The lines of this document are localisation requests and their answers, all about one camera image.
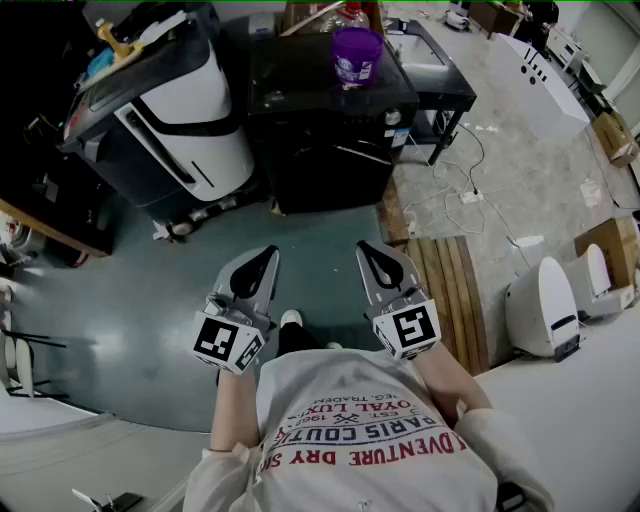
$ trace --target purple cup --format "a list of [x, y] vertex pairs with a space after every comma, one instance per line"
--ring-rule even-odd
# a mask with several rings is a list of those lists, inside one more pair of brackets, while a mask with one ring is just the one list
[[333, 33], [333, 61], [341, 82], [365, 85], [373, 80], [384, 39], [368, 28], [346, 27]]

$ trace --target wooden pallet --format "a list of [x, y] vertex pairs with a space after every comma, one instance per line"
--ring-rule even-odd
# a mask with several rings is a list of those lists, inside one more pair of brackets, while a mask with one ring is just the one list
[[480, 295], [464, 236], [396, 240], [435, 300], [442, 343], [471, 375], [489, 370]]

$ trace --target sleeve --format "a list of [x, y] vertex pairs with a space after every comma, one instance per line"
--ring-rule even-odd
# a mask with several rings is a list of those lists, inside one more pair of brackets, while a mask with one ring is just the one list
[[247, 489], [252, 455], [241, 444], [231, 452], [203, 450], [187, 483], [183, 512], [228, 511]]
[[522, 488], [526, 510], [554, 509], [553, 498], [542, 484], [537, 457], [513, 416], [494, 409], [475, 409], [466, 413], [454, 430], [491, 468], [499, 484], [513, 482]]

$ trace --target white shoe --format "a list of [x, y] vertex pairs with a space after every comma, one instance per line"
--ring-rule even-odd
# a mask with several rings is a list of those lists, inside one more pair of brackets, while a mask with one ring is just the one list
[[280, 327], [284, 327], [284, 324], [288, 324], [290, 322], [295, 322], [302, 327], [302, 317], [295, 309], [289, 309], [284, 312], [282, 318], [280, 318]]

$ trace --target metal stand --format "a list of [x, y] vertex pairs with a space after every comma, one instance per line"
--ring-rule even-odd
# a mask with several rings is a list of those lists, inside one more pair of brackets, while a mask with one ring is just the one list
[[453, 130], [455, 130], [456, 126], [458, 126], [462, 114], [463, 112], [461, 110], [454, 111], [451, 120], [447, 123], [444, 132], [442, 132], [442, 135], [440, 136], [440, 142], [438, 142], [435, 149], [433, 150], [433, 153], [431, 153], [431, 156], [429, 157], [429, 165], [434, 165], [436, 163], [436, 160], [438, 160], [438, 157], [440, 156], [440, 153], [442, 153], [442, 150], [445, 148], [449, 137], [451, 137], [451, 134], [453, 133]]

